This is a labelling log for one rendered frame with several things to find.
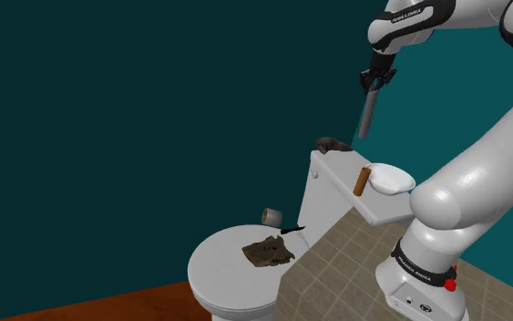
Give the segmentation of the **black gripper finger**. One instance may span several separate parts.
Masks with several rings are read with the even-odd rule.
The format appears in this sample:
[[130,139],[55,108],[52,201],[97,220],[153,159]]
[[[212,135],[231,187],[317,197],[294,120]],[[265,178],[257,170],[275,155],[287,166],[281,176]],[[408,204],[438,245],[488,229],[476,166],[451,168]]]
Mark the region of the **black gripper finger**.
[[376,78],[375,89],[379,90],[384,85],[388,84],[392,80],[396,72],[397,70],[395,67],[390,67],[384,73],[381,73]]
[[367,94],[375,81],[375,72],[373,72],[370,68],[361,71],[359,74],[359,79],[364,93]]

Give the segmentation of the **brown flat cloth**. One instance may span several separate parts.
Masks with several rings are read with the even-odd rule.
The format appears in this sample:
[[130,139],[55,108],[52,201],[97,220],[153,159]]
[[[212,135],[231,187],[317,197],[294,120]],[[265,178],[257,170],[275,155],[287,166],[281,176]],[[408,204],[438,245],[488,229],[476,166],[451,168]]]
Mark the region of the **brown flat cloth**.
[[269,236],[261,242],[246,245],[242,252],[255,267],[288,264],[295,258],[281,236]]

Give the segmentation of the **grey toilet paper roll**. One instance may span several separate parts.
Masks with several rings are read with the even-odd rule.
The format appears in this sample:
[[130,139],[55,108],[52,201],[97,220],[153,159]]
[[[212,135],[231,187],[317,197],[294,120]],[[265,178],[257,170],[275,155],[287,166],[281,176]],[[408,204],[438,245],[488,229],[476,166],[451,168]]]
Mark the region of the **grey toilet paper roll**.
[[282,225],[282,213],[270,208],[265,208],[262,212],[262,224],[280,228]]

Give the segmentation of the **dark brown crumpled cloth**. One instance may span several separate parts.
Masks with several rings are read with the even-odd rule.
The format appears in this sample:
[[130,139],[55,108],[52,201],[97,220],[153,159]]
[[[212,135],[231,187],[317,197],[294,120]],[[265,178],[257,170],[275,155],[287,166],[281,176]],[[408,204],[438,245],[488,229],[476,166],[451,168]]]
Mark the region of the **dark brown crumpled cloth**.
[[344,142],[341,142],[333,137],[322,137],[314,141],[314,145],[322,154],[328,151],[353,151],[354,149]]

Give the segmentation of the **white bowl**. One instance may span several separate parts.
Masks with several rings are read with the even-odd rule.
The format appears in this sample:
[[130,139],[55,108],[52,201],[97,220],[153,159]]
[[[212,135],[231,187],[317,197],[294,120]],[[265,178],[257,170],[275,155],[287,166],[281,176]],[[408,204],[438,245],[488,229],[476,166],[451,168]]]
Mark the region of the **white bowl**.
[[416,180],[406,171],[386,163],[370,163],[370,185],[379,193],[387,196],[412,191]]

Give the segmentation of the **brown cardboard tube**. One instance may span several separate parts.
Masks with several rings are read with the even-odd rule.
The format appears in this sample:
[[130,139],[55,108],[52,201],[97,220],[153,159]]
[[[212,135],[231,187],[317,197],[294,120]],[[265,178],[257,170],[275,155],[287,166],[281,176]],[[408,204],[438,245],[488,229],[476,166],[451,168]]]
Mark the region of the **brown cardboard tube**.
[[360,197],[364,193],[364,189],[366,184],[369,182],[371,172],[372,170],[368,167],[363,167],[360,170],[353,190],[353,194],[355,196]]

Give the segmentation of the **white toilet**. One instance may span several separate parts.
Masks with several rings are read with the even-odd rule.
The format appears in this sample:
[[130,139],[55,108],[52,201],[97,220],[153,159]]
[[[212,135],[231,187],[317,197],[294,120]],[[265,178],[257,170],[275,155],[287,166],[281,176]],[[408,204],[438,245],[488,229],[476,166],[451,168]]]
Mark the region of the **white toilet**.
[[[240,225],[209,236],[188,264],[190,288],[212,321],[272,321],[281,279],[327,231],[351,209],[373,227],[412,222],[408,192],[387,196],[366,186],[353,194],[359,172],[368,160],[356,151],[314,150],[295,232],[265,225]],[[255,267],[242,248],[281,236],[295,255],[288,264]]]

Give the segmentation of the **tan tiled robot stand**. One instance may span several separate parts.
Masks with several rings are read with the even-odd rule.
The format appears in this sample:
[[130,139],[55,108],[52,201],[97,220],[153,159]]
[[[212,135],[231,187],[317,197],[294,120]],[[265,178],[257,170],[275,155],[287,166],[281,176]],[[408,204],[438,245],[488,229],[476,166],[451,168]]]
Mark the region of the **tan tiled robot stand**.
[[[272,321],[411,321],[385,301],[375,268],[405,228],[373,227],[351,209],[281,279]],[[513,321],[513,287],[460,259],[469,321]]]

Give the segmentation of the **grey cylinder tube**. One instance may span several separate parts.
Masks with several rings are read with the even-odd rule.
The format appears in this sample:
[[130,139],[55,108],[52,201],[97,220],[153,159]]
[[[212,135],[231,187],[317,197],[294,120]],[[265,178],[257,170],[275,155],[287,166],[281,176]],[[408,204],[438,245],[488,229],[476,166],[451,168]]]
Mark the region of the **grey cylinder tube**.
[[377,96],[378,96],[377,90],[369,90],[366,95],[363,116],[362,116],[359,131],[358,131],[359,139],[365,139],[368,135],[370,125],[372,122],[372,117],[374,114],[374,106],[376,104]]

